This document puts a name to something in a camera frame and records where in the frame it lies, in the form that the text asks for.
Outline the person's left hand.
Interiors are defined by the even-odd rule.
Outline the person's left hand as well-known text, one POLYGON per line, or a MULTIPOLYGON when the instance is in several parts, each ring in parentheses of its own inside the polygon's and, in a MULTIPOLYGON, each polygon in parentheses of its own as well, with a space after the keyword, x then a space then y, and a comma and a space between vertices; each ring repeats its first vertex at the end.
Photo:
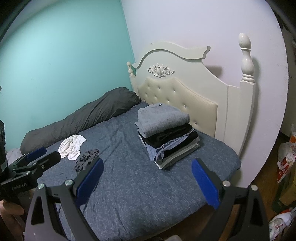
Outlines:
POLYGON ((24 228, 21 226, 17 217, 24 214, 24 209, 15 203, 1 201, 1 217, 16 240, 23 240, 24 228))

